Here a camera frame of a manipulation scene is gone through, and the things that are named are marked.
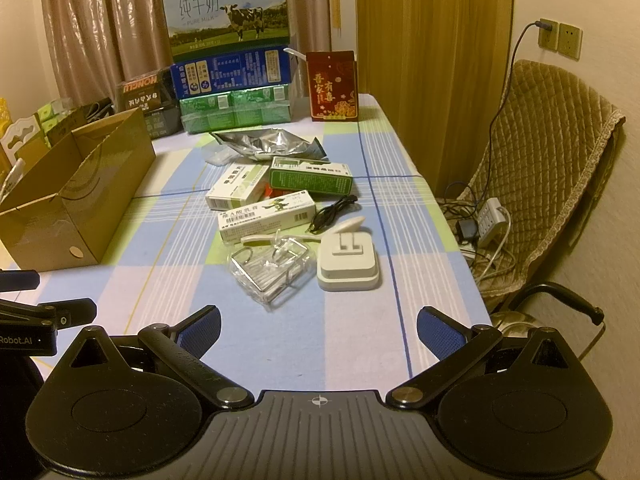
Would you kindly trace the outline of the clear acrylic holder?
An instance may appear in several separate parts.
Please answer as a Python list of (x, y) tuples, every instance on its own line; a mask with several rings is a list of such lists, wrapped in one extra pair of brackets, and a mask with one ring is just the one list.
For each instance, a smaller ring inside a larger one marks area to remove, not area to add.
[(267, 310), (280, 308), (311, 280), (314, 251), (293, 237), (232, 252), (228, 268), (250, 298)]

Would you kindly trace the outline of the white square charger box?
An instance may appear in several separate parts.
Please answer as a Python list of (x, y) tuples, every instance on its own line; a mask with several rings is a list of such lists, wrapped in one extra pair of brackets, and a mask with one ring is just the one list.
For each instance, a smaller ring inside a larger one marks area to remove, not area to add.
[(359, 292), (378, 286), (380, 266), (372, 236), (357, 231), (322, 237), (317, 280), (326, 292)]

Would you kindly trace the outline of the white green medicine box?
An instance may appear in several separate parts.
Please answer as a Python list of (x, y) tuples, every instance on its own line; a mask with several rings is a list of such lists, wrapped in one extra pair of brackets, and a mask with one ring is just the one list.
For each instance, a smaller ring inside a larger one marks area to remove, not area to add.
[(207, 206), (224, 211), (258, 202), (265, 193), (269, 170), (264, 162), (234, 162), (206, 193)]

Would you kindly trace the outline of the red candy packet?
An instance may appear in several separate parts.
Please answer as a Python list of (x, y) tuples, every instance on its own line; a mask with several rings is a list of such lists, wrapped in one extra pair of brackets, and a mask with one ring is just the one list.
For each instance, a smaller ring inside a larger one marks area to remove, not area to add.
[(278, 190), (277, 188), (272, 188), (269, 184), (265, 187), (264, 199), (270, 200), (270, 198), (280, 197), (286, 194), (285, 190)]

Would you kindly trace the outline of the long white ointment box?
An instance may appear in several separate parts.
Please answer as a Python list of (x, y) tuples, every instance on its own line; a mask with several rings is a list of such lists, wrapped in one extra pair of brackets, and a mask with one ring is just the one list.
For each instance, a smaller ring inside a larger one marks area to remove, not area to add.
[(218, 214), (218, 233), (226, 244), (243, 236), (270, 234), (311, 222), (317, 207), (306, 190), (262, 200)]

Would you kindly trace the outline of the green spray medicine box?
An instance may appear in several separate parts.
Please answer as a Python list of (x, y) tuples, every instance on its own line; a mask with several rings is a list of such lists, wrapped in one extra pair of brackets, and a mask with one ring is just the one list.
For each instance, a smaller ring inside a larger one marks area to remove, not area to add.
[(278, 156), (269, 171), (269, 185), (275, 190), (349, 195), (353, 183), (349, 166), (341, 162)]

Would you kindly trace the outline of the silver foil tea bag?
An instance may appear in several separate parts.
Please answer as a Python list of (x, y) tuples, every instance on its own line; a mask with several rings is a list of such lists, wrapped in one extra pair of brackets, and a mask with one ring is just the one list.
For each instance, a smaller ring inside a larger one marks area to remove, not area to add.
[(327, 160), (320, 141), (296, 136), (281, 128), (213, 132), (212, 136), (241, 157), (257, 160), (273, 160), (275, 157), (292, 157), (309, 160)]

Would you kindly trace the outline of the clear plastic lid tray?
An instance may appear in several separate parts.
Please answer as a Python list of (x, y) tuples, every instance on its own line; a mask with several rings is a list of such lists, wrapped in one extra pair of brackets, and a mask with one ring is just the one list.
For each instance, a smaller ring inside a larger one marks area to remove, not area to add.
[(224, 166), (235, 160), (239, 154), (227, 144), (210, 142), (201, 148), (204, 162), (213, 166)]

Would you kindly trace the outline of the open brown cardboard box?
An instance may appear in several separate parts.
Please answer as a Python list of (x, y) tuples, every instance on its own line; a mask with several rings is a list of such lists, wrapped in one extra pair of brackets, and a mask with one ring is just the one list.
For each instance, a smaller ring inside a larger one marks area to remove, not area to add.
[(1, 241), (22, 269), (101, 262), (155, 159), (142, 110), (73, 130), (1, 202)]

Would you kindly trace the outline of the white power strip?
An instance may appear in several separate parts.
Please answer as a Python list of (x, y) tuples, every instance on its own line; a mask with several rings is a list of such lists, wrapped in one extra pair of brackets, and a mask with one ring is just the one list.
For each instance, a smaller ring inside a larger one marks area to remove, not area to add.
[(480, 208), (476, 219), (479, 248), (487, 247), (506, 228), (506, 216), (501, 207), (500, 200), (497, 197), (491, 197)]

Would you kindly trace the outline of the green tissue packs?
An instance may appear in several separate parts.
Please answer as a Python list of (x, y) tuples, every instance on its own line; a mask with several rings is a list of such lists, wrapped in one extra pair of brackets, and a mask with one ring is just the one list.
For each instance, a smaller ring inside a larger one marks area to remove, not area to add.
[(71, 98), (61, 98), (44, 104), (37, 110), (36, 116), (40, 129), (47, 133), (68, 116), (74, 109)]

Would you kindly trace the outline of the green shrink-wrapped drink pack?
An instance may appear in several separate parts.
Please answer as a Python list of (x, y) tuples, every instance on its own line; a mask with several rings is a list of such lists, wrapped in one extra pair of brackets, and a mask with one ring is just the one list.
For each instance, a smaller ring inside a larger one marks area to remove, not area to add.
[(290, 86), (256, 87), (194, 96), (179, 101), (188, 133), (278, 124), (291, 120)]

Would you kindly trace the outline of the quilted brown chair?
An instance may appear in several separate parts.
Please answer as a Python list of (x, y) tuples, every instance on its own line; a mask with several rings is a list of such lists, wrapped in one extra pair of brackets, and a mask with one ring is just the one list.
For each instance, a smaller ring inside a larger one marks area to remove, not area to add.
[(586, 222), (613, 169), (625, 119), (567, 70), (515, 63), (490, 147), (459, 196), (498, 198), (511, 216), (498, 257), (473, 270), (486, 304), (523, 288), (567, 225)]

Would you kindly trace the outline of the wooden wardrobe door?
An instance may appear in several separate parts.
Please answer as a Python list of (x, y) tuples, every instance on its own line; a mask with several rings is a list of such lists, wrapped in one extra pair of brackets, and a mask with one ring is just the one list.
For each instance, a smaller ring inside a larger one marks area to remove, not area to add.
[(459, 193), (485, 151), (512, 15), (513, 0), (357, 0), (360, 88), (440, 197)]

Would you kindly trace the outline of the wall power socket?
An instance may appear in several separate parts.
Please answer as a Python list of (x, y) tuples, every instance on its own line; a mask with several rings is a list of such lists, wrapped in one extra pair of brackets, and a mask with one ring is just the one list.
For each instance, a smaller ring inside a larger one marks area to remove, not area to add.
[(559, 53), (564, 58), (579, 61), (582, 55), (582, 29), (565, 23), (541, 18), (538, 27), (538, 47)]

